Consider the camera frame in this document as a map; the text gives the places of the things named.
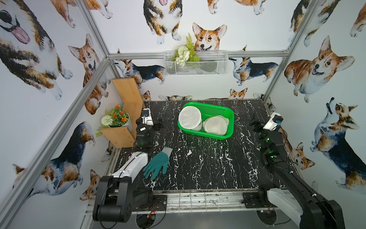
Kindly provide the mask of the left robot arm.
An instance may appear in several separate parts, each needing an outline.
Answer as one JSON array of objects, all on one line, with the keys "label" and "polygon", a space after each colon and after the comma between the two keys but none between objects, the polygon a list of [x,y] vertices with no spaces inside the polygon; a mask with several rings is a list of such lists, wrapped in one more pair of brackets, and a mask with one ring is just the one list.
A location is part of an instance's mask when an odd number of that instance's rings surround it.
[{"label": "left robot arm", "polygon": [[92,213],[94,221],[126,223],[138,206],[152,203],[151,191],[137,191],[132,183],[148,164],[149,151],[152,148],[153,120],[142,116],[136,124],[135,152],[117,172],[103,176],[99,181]]}]

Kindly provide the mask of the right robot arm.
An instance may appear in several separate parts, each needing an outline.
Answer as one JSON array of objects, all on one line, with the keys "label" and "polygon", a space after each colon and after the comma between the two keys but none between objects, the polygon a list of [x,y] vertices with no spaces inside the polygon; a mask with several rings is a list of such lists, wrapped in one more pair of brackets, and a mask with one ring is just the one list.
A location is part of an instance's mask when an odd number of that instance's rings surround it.
[{"label": "right robot arm", "polygon": [[268,190],[268,201],[279,207],[300,229],[345,228],[341,206],[317,193],[291,169],[292,161],[285,158],[283,136],[276,127],[265,129],[265,124],[257,120],[252,120],[250,126],[259,134],[262,165],[288,190]]}]

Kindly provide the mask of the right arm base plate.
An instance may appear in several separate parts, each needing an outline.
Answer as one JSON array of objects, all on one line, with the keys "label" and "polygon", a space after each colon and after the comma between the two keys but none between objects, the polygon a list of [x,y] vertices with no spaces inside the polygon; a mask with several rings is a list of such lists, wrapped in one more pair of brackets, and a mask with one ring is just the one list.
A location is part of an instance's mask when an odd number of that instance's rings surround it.
[{"label": "right arm base plate", "polygon": [[242,204],[247,209],[259,209],[259,208],[278,208],[275,204],[270,203],[268,197],[269,191],[258,191],[258,192],[244,192],[242,193]]}]

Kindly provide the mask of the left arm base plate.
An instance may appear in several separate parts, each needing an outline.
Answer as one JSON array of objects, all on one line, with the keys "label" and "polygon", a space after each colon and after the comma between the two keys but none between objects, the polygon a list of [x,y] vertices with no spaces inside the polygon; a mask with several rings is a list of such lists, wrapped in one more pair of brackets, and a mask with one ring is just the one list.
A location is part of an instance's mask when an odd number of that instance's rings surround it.
[{"label": "left arm base plate", "polygon": [[167,195],[142,194],[133,197],[132,212],[165,211],[167,206]]}]

